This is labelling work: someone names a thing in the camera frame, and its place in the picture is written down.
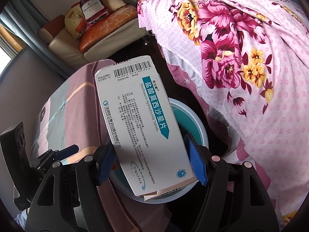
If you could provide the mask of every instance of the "bucket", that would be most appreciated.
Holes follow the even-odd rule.
[[[197,144],[208,148],[208,137],[204,125],[200,118],[185,104],[178,100],[169,98],[172,106],[176,121],[178,123],[181,134],[184,136],[187,133],[191,133]],[[144,201],[144,197],[136,196],[131,190],[131,187],[121,168],[112,170],[109,178],[113,184],[126,196],[133,200],[149,203],[149,204],[161,204],[167,203],[178,199],[179,197],[188,193],[196,184],[196,182],[178,190],[173,193],[166,194],[162,197],[157,197],[152,200]]]

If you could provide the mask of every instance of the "barcode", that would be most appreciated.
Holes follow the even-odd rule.
[[[116,63],[116,64],[114,64],[114,65],[122,64],[122,63],[125,63],[125,62],[127,62],[127,61],[130,61],[130,59],[128,59],[128,60],[126,60],[126,61],[122,61],[122,62]]]
[[[181,187],[177,187],[177,188],[175,188],[175,189],[173,189],[173,190],[171,190],[171,191],[168,191],[168,192],[166,192],[166,193],[163,193],[163,194],[161,194],[161,195],[170,194],[170,193],[175,192],[175,191],[178,191],[178,190],[180,190],[180,189],[181,189]]]
[[[129,73],[136,72],[136,71],[138,72],[138,71],[148,69],[148,68],[151,68],[151,64],[149,61],[141,62],[141,63],[137,63],[134,65],[128,65],[128,66],[125,66],[119,69],[115,69],[114,75],[116,78],[116,77],[128,75]]]

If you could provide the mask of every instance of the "metal screw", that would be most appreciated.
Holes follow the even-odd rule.
[[[250,162],[247,162],[247,161],[244,163],[244,165],[245,165],[245,167],[247,167],[247,168],[252,167],[252,164],[251,164]]]
[[[211,159],[212,159],[213,161],[217,161],[217,162],[220,161],[220,157],[217,156],[217,155],[212,156]]]
[[[85,158],[84,158],[84,161],[86,162],[90,162],[92,161],[93,157],[91,155],[87,155]]]
[[[59,161],[56,161],[53,163],[53,167],[59,167],[60,166],[60,162]]]

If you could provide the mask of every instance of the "company logo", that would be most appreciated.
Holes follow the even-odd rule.
[[[186,176],[186,174],[187,174],[186,170],[180,169],[180,170],[178,170],[178,172],[177,172],[177,177],[178,177],[178,178],[183,178],[183,177]]]
[[[41,111],[41,114],[40,114],[40,122],[43,121],[43,118],[44,118],[44,116],[45,116],[45,112],[46,112],[46,108],[45,108],[45,106],[44,106],[44,108],[43,108],[43,110]]]

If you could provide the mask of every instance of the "pillow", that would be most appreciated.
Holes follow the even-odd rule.
[[[64,28],[64,15],[57,16],[45,24],[38,32],[39,38],[46,44],[50,44],[53,38]]]
[[[101,1],[107,7],[110,13],[126,5],[126,3],[123,0],[101,0]]]
[[[82,36],[86,28],[86,20],[79,5],[71,8],[64,18],[66,30],[77,39]]]

